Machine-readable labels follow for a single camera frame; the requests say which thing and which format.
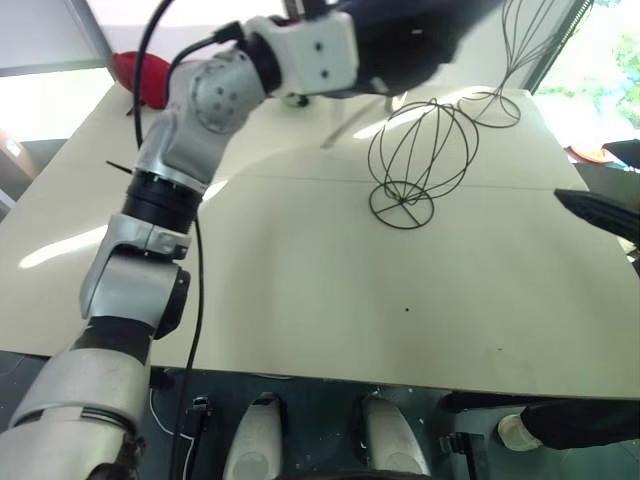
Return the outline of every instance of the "window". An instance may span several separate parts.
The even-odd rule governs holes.
[[[594,0],[535,92],[561,145],[640,137],[640,1]]]
[[[69,138],[112,85],[106,68],[0,77],[0,128],[18,142]]]

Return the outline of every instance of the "cable connector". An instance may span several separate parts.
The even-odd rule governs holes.
[[[217,43],[229,42],[231,40],[240,42],[244,40],[244,31],[239,22],[231,22],[213,32],[213,38]]]
[[[466,457],[469,480],[491,478],[483,435],[454,432],[440,437],[439,444],[442,453],[457,453]]]

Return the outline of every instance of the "green foliage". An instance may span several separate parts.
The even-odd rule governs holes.
[[[621,1],[622,0],[595,0],[594,3],[596,5],[600,5],[601,7],[611,8],[619,5]]]
[[[640,33],[620,36],[616,48],[616,63],[625,73],[629,86],[618,103],[618,113],[634,128],[640,128]]]
[[[564,95],[568,98],[583,97],[593,100],[598,105],[602,98],[613,91],[613,88],[603,85],[602,82],[593,77],[585,78],[580,85],[573,88],[564,85],[543,85],[538,89],[538,93],[543,95]]]

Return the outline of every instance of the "black wire frame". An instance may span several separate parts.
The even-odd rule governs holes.
[[[396,144],[391,157],[388,157],[383,152],[387,125],[395,118],[412,111],[418,111],[420,115],[408,122],[410,125],[407,131]],[[409,171],[414,157],[414,147],[420,135],[422,123],[429,115],[435,115],[436,118],[431,156],[425,163],[421,163],[422,167],[418,171],[422,173],[417,178],[410,179]],[[463,124],[466,124],[470,130],[463,127]],[[433,167],[454,130],[464,145],[464,165],[444,181],[429,184]],[[409,154],[407,157],[402,157],[399,153],[405,142],[410,145]],[[382,223],[400,230],[413,230],[426,225],[435,213],[434,200],[448,195],[460,185],[479,147],[478,124],[455,106],[439,104],[435,98],[402,106],[387,118],[369,144],[367,165],[371,177],[377,183],[369,195],[371,213]],[[404,170],[404,175],[394,178],[391,170],[398,160],[400,171]],[[393,211],[403,211],[405,215],[391,218],[389,215]]]
[[[544,40],[535,39],[541,26],[549,19],[555,0],[540,0],[535,14],[522,25],[520,18],[524,0],[505,0],[501,9],[502,35],[506,51],[506,71],[498,87],[492,91],[481,91],[467,95],[458,101],[458,108],[472,115],[478,125],[489,128],[510,128],[516,125],[521,117],[518,105],[504,95],[509,79],[527,65],[536,65],[545,58],[548,52],[555,50],[559,40],[565,36],[561,30],[554,31]],[[518,35],[519,29],[526,29]],[[480,113],[472,114],[469,109],[480,109]],[[499,113],[491,120],[482,118]]]
[[[575,33],[576,28],[580,25],[582,19],[589,13],[593,7],[594,0],[575,0],[571,9],[567,13],[565,20],[559,27],[561,36],[554,46],[536,63],[529,78],[527,78],[524,88],[529,90],[531,94],[536,93],[536,90],[542,83],[544,77],[549,73],[549,70],[553,66],[554,62],[567,45],[567,42]]]

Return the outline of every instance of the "wire frame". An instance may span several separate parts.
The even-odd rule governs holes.
[[[434,200],[460,185],[478,147],[477,125],[453,105],[431,99],[399,108],[369,145],[369,172],[377,183],[371,212],[401,230],[426,225]]]
[[[509,128],[516,125],[522,112],[513,100],[504,95],[507,82],[523,67],[540,60],[554,48],[560,40],[560,32],[540,39],[540,29],[553,21],[556,10],[562,2],[557,0],[505,0],[502,4],[501,27],[507,57],[504,77],[495,90],[479,91],[465,96],[458,102],[458,108],[474,119],[478,125],[490,128]],[[525,6],[536,5],[529,11]]]

